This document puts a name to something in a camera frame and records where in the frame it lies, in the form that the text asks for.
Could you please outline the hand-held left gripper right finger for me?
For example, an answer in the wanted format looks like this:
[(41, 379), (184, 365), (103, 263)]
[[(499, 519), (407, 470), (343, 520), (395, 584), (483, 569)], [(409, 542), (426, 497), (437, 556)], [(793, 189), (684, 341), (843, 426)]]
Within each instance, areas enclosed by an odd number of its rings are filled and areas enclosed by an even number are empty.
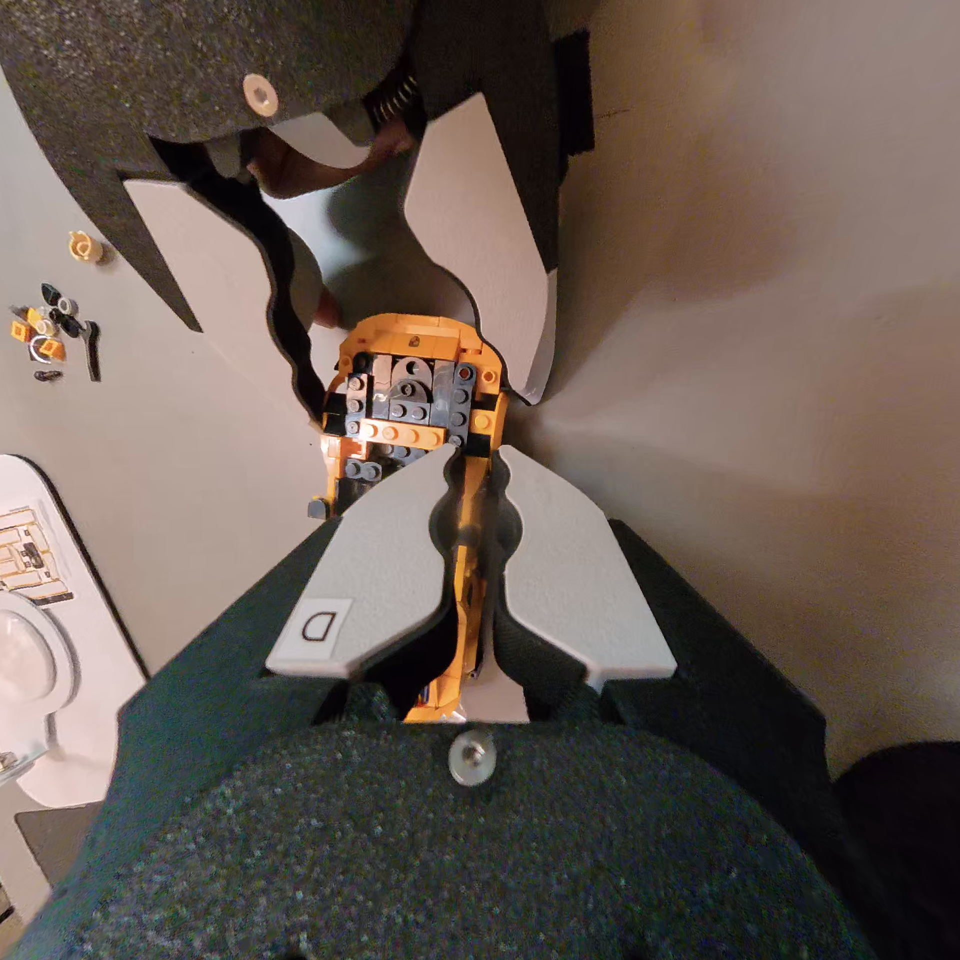
[(604, 511), (514, 446), (497, 454), (519, 534), (504, 548), (498, 665), (529, 693), (671, 678), (677, 659)]

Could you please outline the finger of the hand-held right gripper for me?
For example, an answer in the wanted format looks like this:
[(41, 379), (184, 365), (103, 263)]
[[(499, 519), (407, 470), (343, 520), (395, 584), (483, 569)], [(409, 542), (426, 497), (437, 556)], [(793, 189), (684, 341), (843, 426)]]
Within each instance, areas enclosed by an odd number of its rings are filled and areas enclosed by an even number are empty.
[(256, 242), (186, 184), (132, 178), (124, 186), (211, 350), (272, 414), (310, 429), (269, 328), (273, 285)]
[(427, 125), (403, 215), (469, 295), (510, 390), (539, 404), (555, 358), (558, 270), (546, 270), (482, 93)]

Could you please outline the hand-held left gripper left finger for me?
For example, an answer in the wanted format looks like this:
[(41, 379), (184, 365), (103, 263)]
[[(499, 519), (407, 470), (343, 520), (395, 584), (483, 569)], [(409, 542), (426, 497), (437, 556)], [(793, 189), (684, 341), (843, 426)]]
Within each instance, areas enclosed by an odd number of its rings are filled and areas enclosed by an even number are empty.
[(287, 677), (358, 676), (441, 608), (446, 562), (431, 534), (450, 492), (447, 443), (351, 505), (267, 655)]

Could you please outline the yellow lego car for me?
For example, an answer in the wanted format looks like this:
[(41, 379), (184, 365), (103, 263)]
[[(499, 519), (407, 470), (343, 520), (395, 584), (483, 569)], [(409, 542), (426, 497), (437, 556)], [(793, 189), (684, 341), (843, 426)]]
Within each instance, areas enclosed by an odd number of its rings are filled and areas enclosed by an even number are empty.
[(508, 406), (498, 354), (459, 320), (380, 314), (361, 320), (340, 346), (320, 419), (326, 490), (309, 502), (311, 519), (341, 516), (441, 441), (464, 458), (452, 552), (455, 653), (418, 693), (409, 723), (466, 721), (462, 694), (483, 659), (481, 528)]

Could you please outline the cluster of small lego pieces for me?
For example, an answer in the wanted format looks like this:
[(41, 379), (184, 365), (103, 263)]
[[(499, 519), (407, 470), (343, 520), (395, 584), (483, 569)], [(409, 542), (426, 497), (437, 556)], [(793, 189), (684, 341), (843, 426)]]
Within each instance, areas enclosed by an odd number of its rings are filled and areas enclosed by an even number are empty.
[(26, 349), (32, 378), (39, 383), (54, 383), (63, 377), (67, 342), (81, 336), (76, 314), (64, 309), (62, 299), (57, 286), (42, 281), (36, 302), (8, 308), (9, 334)]

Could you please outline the lego sticker sheet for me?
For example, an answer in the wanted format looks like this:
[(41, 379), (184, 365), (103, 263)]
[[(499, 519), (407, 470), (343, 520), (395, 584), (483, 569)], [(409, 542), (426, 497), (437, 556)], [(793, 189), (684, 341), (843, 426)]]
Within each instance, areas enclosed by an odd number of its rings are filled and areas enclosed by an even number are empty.
[(39, 607), (74, 599), (54, 541), (36, 509), (24, 507), (1, 515), (1, 591)]

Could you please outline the person's right hand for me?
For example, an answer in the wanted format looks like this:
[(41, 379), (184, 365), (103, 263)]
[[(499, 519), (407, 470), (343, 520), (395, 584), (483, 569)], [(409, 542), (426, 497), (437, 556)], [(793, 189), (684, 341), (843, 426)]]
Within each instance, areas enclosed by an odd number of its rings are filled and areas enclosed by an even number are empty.
[(402, 119), (381, 126), (363, 162), (348, 169), (321, 164), (267, 128), (246, 136), (246, 170), (268, 196), (289, 200), (340, 186), (419, 146)]

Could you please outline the white book stand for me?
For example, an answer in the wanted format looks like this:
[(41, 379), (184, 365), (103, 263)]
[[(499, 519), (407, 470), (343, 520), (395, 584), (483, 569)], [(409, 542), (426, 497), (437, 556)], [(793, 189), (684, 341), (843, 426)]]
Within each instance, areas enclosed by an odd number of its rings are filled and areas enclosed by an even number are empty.
[(118, 714), (146, 676), (54, 486), (4, 454), (1, 516), (24, 507), (39, 513), (74, 599), (37, 606), (1, 590), (2, 785), (69, 809), (105, 798)]

